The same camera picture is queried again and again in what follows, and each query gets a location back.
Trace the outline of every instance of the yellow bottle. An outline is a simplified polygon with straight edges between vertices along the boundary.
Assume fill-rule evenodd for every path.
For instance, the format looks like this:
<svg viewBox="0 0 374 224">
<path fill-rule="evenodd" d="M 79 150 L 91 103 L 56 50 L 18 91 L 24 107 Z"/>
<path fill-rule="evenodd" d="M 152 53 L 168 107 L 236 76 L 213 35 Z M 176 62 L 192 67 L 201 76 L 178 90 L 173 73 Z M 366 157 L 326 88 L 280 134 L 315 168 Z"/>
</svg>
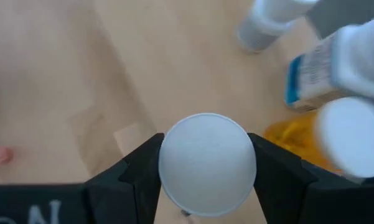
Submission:
<svg viewBox="0 0 374 224">
<path fill-rule="evenodd" d="M 271 125 L 264 138 L 331 172 L 374 177 L 374 105 L 366 100 L 331 101 Z"/>
</svg>

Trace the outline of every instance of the white bottle cap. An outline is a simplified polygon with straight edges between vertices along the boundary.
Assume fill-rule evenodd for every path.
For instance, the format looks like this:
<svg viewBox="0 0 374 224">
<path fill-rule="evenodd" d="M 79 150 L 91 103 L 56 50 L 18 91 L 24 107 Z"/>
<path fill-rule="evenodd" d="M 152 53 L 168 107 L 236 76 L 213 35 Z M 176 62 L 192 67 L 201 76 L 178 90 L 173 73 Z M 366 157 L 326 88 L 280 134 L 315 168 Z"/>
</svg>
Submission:
<svg viewBox="0 0 374 224">
<path fill-rule="evenodd" d="M 256 0 L 247 18 L 241 23 L 236 37 L 243 49 L 260 52 L 274 43 L 292 22 L 275 22 L 263 14 L 264 0 Z"/>
<path fill-rule="evenodd" d="M 359 26 L 351 42 L 351 57 L 358 72 L 374 81 L 374 20 Z"/>
<path fill-rule="evenodd" d="M 256 154 L 241 126 L 219 114 L 179 121 L 159 151 L 166 194 L 188 213 L 216 217 L 239 207 L 256 178 Z"/>
<path fill-rule="evenodd" d="M 316 121 L 323 153 L 347 176 L 374 177 L 374 105 L 356 97 L 323 106 Z"/>
<path fill-rule="evenodd" d="M 263 14 L 276 22 L 289 22 L 303 16 L 319 0 L 265 0 Z"/>
</svg>

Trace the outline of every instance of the bottle label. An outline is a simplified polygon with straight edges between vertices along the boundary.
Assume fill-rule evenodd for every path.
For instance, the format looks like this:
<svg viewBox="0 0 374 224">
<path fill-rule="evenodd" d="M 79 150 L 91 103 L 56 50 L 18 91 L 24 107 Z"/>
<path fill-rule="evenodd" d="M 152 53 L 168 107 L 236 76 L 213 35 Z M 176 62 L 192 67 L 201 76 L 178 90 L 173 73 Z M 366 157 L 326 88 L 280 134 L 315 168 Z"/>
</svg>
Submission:
<svg viewBox="0 0 374 224">
<path fill-rule="evenodd" d="M 332 82 L 334 42 L 335 34 L 332 34 L 303 56 L 296 80 L 299 100 L 293 103 L 294 108 L 313 110 L 344 96 Z"/>
</svg>

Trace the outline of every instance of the light wood floor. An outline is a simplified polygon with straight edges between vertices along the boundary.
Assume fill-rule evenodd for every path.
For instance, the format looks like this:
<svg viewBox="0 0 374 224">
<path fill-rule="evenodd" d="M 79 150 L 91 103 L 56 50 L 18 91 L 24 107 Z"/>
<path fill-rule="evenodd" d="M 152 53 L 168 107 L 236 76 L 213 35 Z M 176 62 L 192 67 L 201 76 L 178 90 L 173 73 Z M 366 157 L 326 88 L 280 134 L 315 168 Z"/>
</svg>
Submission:
<svg viewBox="0 0 374 224">
<path fill-rule="evenodd" d="M 193 113 L 262 133 L 283 106 L 289 61 L 316 36 L 304 19 L 260 55 L 234 31 L 250 0 L 0 0 L 0 183 L 79 182 Z M 256 194 L 221 218 L 264 223 Z M 156 223 L 188 223 L 161 194 Z"/>
</svg>

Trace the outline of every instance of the plastic bottle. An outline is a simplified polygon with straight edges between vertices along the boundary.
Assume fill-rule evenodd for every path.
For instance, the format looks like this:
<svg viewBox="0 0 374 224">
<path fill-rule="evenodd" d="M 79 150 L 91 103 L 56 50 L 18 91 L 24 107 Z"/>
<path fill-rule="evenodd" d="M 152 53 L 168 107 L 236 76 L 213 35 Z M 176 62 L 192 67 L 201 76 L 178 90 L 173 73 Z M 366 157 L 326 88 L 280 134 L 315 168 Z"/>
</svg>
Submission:
<svg viewBox="0 0 374 224">
<path fill-rule="evenodd" d="M 314 110 L 349 95 L 374 98 L 374 20 L 340 28 L 289 67 L 289 107 Z"/>
<path fill-rule="evenodd" d="M 260 52 L 291 27 L 318 0 L 256 0 L 236 37 L 243 49 Z"/>
<path fill-rule="evenodd" d="M 331 101 L 317 111 L 271 125 L 264 138 L 336 174 L 374 177 L 374 105 L 367 100 Z"/>
</svg>

